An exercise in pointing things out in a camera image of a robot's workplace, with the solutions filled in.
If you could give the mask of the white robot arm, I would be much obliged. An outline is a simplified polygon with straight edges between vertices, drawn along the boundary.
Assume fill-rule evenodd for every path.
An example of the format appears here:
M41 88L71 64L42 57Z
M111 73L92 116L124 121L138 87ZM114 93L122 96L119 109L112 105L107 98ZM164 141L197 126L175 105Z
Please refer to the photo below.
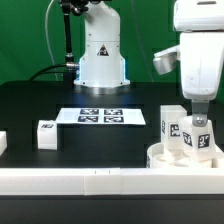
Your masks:
M94 91L128 85L118 13L102 1L86 8L85 53L74 83ZM180 42L156 53L153 64L159 74L180 67L183 96L192 101L192 123L204 127L224 66L224 0L176 0L173 24Z

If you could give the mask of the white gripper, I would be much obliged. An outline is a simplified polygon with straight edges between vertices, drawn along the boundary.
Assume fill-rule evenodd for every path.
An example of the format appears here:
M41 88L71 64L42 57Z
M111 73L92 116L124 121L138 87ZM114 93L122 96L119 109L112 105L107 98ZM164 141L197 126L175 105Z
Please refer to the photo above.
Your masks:
M182 92L192 101L192 123L206 126L209 102L218 92L224 65L224 32L183 32L180 43L154 54L159 75L180 62Z

